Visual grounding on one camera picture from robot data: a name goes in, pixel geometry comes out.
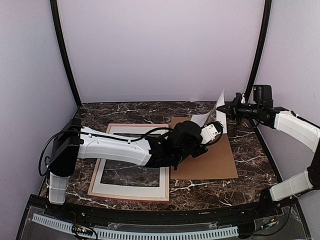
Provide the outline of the brown cardboard backing board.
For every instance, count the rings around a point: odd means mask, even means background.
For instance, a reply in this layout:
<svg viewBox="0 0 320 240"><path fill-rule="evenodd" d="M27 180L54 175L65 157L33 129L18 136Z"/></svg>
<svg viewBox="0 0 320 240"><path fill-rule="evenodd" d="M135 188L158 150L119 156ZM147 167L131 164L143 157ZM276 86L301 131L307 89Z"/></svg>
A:
<svg viewBox="0 0 320 240"><path fill-rule="evenodd" d="M171 168L170 171L170 178L173 180L224 180L238 177L230 141L226 134L223 134L216 144L208 146L206 153L196 158L189 156L176 170Z"/></svg>

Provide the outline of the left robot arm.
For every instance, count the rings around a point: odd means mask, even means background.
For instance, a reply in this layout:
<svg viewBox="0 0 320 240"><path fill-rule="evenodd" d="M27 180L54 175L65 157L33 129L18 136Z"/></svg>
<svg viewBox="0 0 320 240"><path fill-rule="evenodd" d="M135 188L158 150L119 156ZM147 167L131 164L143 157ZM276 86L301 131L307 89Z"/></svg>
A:
<svg viewBox="0 0 320 240"><path fill-rule="evenodd" d="M48 142L53 143L49 156L40 155L46 163L49 175L47 200L51 210L60 218L71 213L65 203L69 178L75 171L78 159L108 159L131 163L146 168L174 167L188 156L197 157L207 151L207 145L215 134L211 126L200 127L192 121L178 123L174 128L163 127L164 134L151 136L149 130L138 138L117 136L95 131L81 125L78 118L72 119Z"/></svg>

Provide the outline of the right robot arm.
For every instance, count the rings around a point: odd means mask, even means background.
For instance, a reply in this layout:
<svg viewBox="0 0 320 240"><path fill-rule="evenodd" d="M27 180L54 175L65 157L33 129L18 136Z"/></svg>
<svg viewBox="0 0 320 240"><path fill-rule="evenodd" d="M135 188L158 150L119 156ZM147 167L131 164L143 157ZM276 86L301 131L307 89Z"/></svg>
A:
<svg viewBox="0 0 320 240"><path fill-rule="evenodd" d="M261 194L262 201L255 205L255 213L260 217L266 217L274 210L274 202L320 189L320 127L300 117L293 110L275 107L270 85L254 85L253 101L254 103L244 102L244 96L237 92L232 102L216 109L235 120L238 125L242 119L251 119L285 133L314 153L312 162L305 171L268 188Z"/></svg>

